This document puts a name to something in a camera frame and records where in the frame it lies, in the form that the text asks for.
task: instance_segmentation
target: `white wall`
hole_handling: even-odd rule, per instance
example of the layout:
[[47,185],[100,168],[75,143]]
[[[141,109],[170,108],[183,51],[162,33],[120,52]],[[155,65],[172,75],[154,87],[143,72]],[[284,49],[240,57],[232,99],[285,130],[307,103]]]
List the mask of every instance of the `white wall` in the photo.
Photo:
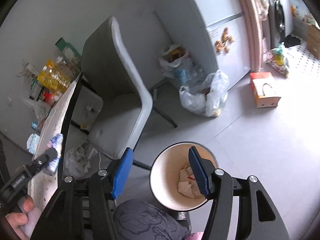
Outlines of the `white wall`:
[[42,69],[59,54],[54,44],[60,37],[81,53],[86,39],[111,14],[143,81],[153,86],[163,78],[157,56],[170,38],[147,0],[18,0],[13,6],[0,28],[0,129],[7,129],[15,143],[25,148],[36,118],[20,99],[28,98],[31,82],[16,77],[22,60]]

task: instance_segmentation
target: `washing machine door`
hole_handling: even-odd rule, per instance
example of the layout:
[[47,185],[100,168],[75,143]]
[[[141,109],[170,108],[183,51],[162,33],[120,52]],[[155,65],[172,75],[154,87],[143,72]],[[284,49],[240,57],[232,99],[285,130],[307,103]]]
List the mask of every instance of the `washing machine door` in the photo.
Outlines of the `washing machine door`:
[[275,1],[275,20],[276,27],[280,36],[282,37],[282,33],[284,33],[285,25],[284,25],[284,11],[280,0]]

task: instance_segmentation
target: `metal screw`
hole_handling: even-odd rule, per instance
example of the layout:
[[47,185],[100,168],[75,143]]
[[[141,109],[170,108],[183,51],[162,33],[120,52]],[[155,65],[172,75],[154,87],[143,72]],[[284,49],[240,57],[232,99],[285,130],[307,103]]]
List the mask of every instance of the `metal screw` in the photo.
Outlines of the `metal screw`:
[[216,169],[214,171],[215,174],[219,175],[219,176],[222,176],[224,174],[224,171],[222,169]]
[[252,182],[257,182],[258,178],[256,176],[250,176],[249,180],[251,180]]
[[99,176],[106,176],[108,172],[106,170],[100,170],[98,171]]
[[66,176],[66,177],[64,178],[64,181],[65,181],[66,183],[70,183],[70,182],[72,181],[72,177],[71,177],[71,176]]

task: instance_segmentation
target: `gray pants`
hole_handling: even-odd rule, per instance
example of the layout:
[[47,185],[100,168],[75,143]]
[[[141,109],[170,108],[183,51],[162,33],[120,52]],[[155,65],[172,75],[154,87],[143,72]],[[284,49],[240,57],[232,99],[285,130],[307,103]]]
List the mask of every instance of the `gray pants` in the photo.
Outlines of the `gray pants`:
[[121,203],[113,220],[120,240],[182,240],[190,234],[166,212],[135,199]]

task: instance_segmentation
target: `storage box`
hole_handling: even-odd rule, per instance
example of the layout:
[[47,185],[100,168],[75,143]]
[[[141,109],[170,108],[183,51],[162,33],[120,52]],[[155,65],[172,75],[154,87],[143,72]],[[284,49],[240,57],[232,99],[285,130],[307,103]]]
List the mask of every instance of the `storage box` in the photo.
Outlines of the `storage box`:
[[271,72],[250,73],[250,79],[257,108],[278,106],[281,96]]
[[308,25],[307,49],[320,59],[320,30],[311,24]]

